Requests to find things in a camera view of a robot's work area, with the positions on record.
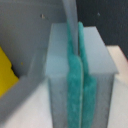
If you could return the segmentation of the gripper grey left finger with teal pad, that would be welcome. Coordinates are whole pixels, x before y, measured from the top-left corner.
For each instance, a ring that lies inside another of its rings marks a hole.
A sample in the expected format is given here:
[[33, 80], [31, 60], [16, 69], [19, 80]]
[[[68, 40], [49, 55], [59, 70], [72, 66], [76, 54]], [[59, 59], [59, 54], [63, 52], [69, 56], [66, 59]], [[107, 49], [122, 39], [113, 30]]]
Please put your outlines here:
[[80, 128], [83, 71], [66, 23], [53, 24], [46, 59], [53, 128]]

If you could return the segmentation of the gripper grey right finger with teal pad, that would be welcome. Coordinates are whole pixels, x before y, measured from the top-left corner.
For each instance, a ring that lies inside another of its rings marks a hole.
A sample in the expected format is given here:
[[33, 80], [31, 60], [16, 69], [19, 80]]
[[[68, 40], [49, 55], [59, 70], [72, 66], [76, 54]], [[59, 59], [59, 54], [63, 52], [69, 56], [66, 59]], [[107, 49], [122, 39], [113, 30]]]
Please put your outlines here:
[[79, 23], [84, 66], [82, 128], [107, 128], [116, 65], [96, 27]]

